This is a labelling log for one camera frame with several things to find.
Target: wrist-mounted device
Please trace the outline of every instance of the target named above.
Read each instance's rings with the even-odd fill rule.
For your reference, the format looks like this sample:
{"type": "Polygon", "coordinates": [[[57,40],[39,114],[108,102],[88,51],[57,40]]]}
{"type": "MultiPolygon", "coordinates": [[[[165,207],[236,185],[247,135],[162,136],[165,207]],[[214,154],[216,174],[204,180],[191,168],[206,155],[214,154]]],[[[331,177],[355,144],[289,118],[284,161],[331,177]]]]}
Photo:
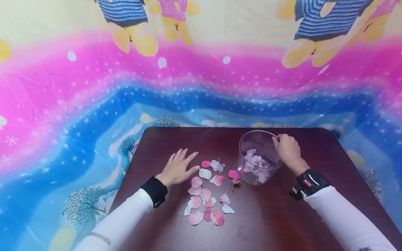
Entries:
{"type": "Polygon", "coordinates": [[[157,178],[152,176],[144,185],[141,186],[151,197],[154,208],[159,207],[165,202],[165,196],[168,194],[168,188],[157,178]]]}
{"type": "Polygon", "coordinates": [[[306,196],[310,196],[327,186],[332,186],[324,176],[313,169],[308,169],[301,175],[297,176],[296,181],[297,184],[289,191],[289,195],[296,201],[301,200],[306,196]]]}

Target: red label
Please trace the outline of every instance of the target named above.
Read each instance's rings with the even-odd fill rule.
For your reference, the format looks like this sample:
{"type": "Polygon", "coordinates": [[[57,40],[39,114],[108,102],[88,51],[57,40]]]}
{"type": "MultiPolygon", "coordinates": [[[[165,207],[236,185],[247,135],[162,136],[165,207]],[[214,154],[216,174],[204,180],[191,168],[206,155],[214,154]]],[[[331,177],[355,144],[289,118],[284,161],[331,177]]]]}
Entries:
{"type": "Polygon", "coordinates": [[[308,180],[303,180],[303,182],[304,182],[308,187],[313,186],[310,182],[308,182],[308,180]]]}

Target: dark brown tabletop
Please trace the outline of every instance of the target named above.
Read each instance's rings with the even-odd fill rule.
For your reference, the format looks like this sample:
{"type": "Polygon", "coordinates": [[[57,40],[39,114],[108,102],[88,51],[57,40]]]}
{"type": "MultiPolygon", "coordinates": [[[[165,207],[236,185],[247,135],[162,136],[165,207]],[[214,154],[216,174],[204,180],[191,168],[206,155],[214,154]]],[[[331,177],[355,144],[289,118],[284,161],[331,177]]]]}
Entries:
{"type": "MultiPolygon", "coordinates": [[[[220,159],[226,167],[225,182],[217,187],[203,179],[222,210],[220,196],[231,188],[230,169],[237,169],[238,142],[250,128],[159,128],[147,129],[116,195],[112,210],[134,194],[147,179],[160,173],[170,155],[180,148],[198,151],[191,166],[203,160],[220,159]]],[[[301,156],[364,213],[397,248],[402,237],[381,204],[359,174],[335,136],[320,128],[266,128],[274,134],[287,133],[299,142],[301,156]]],[[[190,195],[191,178],[169,189],[166,202],[141,219],[121,250],[343,250],[320,216],[305,201],[295,202],[288,192],[295,176],[282,166],[264,185],[242,182],[228,193],[234,214],[225,214],[218,227],[202,221],[190,225],[184,209],[190,195]]]]}

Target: glass cylinder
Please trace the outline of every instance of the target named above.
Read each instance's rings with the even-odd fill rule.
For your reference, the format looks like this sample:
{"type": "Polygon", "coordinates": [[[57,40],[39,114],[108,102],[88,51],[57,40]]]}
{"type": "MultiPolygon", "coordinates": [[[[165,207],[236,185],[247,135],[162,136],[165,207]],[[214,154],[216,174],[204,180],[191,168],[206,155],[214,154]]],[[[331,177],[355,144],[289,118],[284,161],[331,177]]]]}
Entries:
{"type": "Polygon", "coordinates": [[[255,130],[240,138],[238,171],[245,182],[262,185],[283,165],[274,148],[272,137],[276,135],[255,130]]]}

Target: colorful fabric backdrop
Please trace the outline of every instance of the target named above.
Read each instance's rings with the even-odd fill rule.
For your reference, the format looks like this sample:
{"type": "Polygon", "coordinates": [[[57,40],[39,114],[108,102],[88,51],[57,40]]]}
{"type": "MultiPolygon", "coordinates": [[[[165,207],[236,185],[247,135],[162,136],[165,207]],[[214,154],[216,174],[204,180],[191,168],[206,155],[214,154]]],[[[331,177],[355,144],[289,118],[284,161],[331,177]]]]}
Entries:
{"type": "Polygon", "coordinates": [[[72,250],[152,126],[331,130],[402,231],[401,17],[399,0],[2,3],[1,249],[72,250]]]}

